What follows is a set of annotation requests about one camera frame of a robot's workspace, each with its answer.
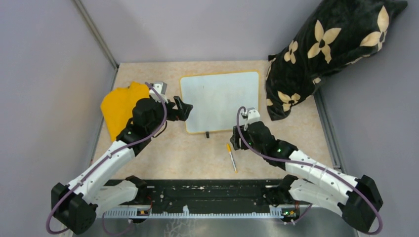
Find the white marker pen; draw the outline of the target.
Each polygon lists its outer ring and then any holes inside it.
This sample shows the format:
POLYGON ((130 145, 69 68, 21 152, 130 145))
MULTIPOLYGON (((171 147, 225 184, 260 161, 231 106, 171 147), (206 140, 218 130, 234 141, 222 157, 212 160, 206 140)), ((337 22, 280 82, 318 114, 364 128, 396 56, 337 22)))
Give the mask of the white marker pen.
POLYGON ((230 144, 227 143, 226 147, 227 147, 227 151, 229 153, 229 156, 230 156, 230 159, 231 159, 231 162, 232 162, 232 165, 233 165, 234 172, 238 173, 230 144))

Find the white board yellow frame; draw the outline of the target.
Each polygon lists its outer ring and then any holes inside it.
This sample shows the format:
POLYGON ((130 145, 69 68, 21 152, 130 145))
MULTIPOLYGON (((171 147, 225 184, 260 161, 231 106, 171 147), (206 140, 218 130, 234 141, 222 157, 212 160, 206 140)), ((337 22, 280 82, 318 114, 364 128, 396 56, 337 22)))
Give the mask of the white board yellow frame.
POLYGON ((241 106, 259 107, 258 71, 184 76, 179 83, 181 99, 193 106, 189 134, 231 130, 241 106))

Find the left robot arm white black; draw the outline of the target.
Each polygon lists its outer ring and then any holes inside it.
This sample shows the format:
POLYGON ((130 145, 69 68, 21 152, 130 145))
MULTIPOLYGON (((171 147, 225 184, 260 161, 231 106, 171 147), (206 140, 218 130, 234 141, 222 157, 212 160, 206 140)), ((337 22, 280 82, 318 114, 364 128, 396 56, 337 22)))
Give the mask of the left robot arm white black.
POLYGON ((120 204, 143 204, 148 198, 143 180, 129 176, 113 187, 106 188, 105 184, 152 141, 167 121, 186 121, 192 110, 193 105, 178 96, 174 101, 161 102, 152 97, 138 100, 125 128, 102 157, 68 184, 57 183, 52 188, 47 231, 55 233, 49 226, 55 218, 80 235, 98 216, 120 204))

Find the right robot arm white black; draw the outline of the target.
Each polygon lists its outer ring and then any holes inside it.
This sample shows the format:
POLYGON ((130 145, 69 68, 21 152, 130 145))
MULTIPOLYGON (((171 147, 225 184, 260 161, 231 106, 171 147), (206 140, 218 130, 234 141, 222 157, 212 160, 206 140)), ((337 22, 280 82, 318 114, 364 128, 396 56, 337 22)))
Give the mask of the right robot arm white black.
POLYGON ((278 190, 283 203, 309 202, 332 211, 365 234, 382 231, 379 211, 383 200, 373 178, 357 178, 316 161, 295 145, 276 139, 261 121, 234 126, 230 141, 234 150, 251 150, 271 166, 290 173, 278 190))

